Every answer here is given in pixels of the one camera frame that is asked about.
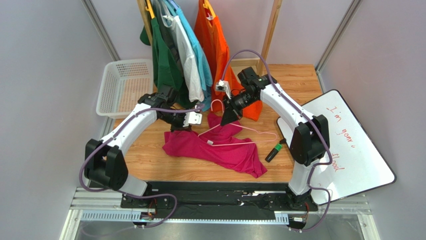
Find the magenta t shirt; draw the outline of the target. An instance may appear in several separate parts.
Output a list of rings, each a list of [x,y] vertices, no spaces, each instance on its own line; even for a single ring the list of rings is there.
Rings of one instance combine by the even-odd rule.
[[[239,139],[240,123],[221,126],[222,118],[214,113],[207,116],[210,131],[168,131],[164,133],[164,152],[172,157],[186,157],[215,163],[238,173],[259,178],[267,172],[261,163],[257,145],[250,138]]]

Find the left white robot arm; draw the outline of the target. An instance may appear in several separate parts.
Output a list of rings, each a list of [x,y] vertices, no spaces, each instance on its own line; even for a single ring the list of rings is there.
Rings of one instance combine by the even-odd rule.
[[[170,124],[171,131],[190,128],[191,112],[172,108],[177,98],[178,92],[168,85],[161,86],[155,93],[144,94],[118,127],[100,140],[89,140],[79,171],[81,186],[86,187],[83,181],[86,178],[101,185],[103,190],[142,197],[148,183],[129,173],[125,155],[143,131],[157,120]]]

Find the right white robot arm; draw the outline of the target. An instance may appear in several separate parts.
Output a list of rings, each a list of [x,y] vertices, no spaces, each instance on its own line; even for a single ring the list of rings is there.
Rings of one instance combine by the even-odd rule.
[[[231,94],[225,80],[219,80],[214,86],[216,91],[225,93],[221,126],[240,120],[243,110],[254,103],[262,102],[271,107],[287,125],[282,135],[294,160],[285,202],[292,209],[304,206],[314,189],[311,180],[315,168],[321,165],[320,160],[325,155],[331,154],[328,119],[296,103],[269,73],[259,76],[248,67],[238,74],[238,78],[243,89],[237,95]]]

